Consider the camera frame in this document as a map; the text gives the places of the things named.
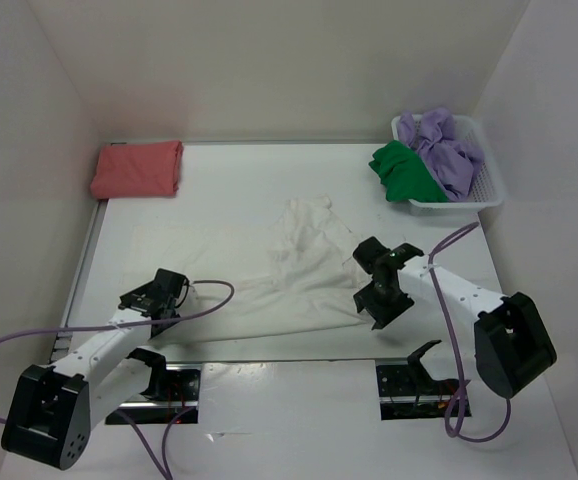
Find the cream white t shirt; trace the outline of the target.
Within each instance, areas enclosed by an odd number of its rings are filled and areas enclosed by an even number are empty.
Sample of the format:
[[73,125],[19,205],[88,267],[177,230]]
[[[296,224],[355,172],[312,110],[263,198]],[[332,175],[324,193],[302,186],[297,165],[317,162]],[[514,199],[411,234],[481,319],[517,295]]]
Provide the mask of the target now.
[[122,288],[152,279],[159,268],[196,285],[185,313],[208,309],[235,288],[217,312],[188,320],[181,342],[267,337],[364,323],[354,294],[367,276],[352,258],[359,239],[326,196],[289,200],[269,226],[138,226],[125,261]]

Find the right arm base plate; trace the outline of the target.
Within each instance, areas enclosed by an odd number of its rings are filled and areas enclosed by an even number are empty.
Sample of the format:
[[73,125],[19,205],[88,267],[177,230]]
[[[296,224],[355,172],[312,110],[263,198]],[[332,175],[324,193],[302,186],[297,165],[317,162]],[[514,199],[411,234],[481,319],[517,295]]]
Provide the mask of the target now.
[[378,363],[375,366],[382,421],[443,418],[458,380],[424,379],[406,362]]

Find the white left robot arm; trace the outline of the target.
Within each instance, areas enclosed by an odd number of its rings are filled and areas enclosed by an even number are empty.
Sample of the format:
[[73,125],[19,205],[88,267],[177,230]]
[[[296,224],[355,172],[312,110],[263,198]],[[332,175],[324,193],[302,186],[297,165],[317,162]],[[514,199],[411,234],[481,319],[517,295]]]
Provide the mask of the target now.
[[166,360],[146,346],[178,322],[176,309],[189,287],[186,276],[160,269],[121,296],[105,331],[50,365],[28,367],[17,382],[3,449],[67,470],[92,430],[123,402],[161,397],[168,387]]

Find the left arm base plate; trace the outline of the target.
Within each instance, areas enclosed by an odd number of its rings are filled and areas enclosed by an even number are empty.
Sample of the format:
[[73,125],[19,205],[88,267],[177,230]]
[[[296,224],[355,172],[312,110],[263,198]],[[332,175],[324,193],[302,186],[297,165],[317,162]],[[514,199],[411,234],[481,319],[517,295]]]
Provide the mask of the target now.
[[164,386],[154,397],[135,395],[109,414],[105,425],[197,424],[201,387],[201,364],[172,363],[167,366]]

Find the red t shirt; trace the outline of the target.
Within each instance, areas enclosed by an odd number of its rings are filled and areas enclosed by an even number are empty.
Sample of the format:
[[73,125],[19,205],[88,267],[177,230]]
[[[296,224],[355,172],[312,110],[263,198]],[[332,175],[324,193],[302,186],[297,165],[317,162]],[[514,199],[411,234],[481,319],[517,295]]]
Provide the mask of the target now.
[[90,192],[97,200],[174,197],[181,179],[182,153],[179,140],[104,146]]

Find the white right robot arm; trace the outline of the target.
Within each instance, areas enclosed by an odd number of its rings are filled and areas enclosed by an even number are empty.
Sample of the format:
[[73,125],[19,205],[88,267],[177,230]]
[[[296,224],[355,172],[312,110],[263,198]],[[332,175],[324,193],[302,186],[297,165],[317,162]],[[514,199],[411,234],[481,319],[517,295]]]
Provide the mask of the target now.
[[445,306],[474,339],[480,379],[498,396],[511,399],[549,369],[557,353],[535,302],[483,289],[430,262],[422,250],[403,243],[388,249],[370,237],[353,251],[370,282],[353,296],[359,313],[382,330],[421,302]]

